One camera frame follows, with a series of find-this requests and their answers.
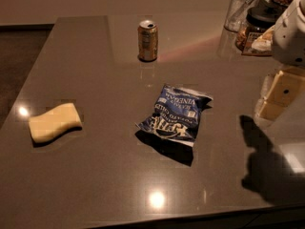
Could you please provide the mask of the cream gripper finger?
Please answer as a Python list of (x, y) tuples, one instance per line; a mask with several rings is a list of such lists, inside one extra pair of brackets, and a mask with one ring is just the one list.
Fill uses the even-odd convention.
[(285, 66), (275, 74), (268, 74), (261, 88), (255, 115), (275, 121), (288, 106), (305, 92), (305, 68)]

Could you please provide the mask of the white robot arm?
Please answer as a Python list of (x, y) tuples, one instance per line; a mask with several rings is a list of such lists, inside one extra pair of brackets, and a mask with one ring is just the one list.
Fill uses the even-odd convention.
[(267, 76), (256, 113), (276, 120), (305, 91), (305, 0), (294, 0), (253, 43), (259, 52), (270, 51), (282, 64), (274, 76)]

